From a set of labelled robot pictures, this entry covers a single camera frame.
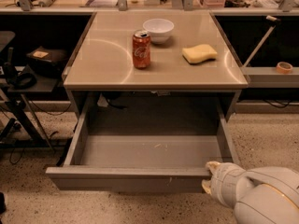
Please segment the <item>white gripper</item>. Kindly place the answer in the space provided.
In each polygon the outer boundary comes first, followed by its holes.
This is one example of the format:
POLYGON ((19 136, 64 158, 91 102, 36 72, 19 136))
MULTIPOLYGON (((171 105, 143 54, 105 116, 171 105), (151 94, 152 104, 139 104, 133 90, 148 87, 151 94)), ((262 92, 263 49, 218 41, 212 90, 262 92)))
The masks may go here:
POLYGON ((206 168, 212 173, 210 180, 202 181, 202 188, 219 203, 234 208, 236 203, 252 189, 246 171, 234 163, 208 161, 206 168))

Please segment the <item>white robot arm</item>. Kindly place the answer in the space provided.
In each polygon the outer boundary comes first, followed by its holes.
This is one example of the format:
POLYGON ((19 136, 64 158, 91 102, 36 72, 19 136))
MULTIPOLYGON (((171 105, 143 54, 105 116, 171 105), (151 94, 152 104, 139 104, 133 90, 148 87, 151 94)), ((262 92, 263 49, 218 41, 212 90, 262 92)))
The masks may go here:
POLYGON ((231 208, 237 224, 299 224, 299 174, 285 167, 245 170, 230 162, 209 161, 204 191, 231 208))

